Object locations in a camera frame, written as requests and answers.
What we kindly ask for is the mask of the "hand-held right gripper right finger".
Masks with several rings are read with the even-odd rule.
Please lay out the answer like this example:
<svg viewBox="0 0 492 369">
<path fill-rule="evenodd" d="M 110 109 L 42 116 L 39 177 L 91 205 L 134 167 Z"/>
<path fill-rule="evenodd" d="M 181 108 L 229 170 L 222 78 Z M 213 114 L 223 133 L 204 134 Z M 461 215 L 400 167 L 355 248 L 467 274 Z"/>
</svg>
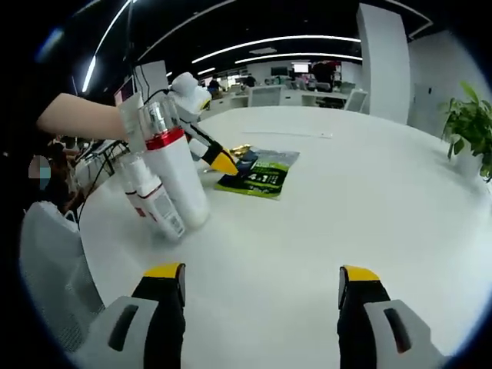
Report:
<svg viewBox="0 0 492 369">
<path fill-rule="evenodd" d="M 392 300 L 371 270 L 340 267 L 337 321 L 341 368 L 441 368 L 446 357 L 431 330 L 403 301 Z"/>
</svg>

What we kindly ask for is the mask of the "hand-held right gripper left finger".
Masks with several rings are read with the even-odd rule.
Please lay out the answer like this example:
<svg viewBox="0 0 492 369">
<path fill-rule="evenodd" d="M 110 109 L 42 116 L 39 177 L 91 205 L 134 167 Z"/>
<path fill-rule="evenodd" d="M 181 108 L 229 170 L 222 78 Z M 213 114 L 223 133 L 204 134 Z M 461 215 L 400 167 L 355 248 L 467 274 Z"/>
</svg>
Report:
<svg viewBox="0 0 492 369">
<path fill-rule="evenodd" d="M 97 316 L 72 360 L 77 368 L 180 368 L 184 309 L 185 264 L 152 268 Z"/>
</svg>

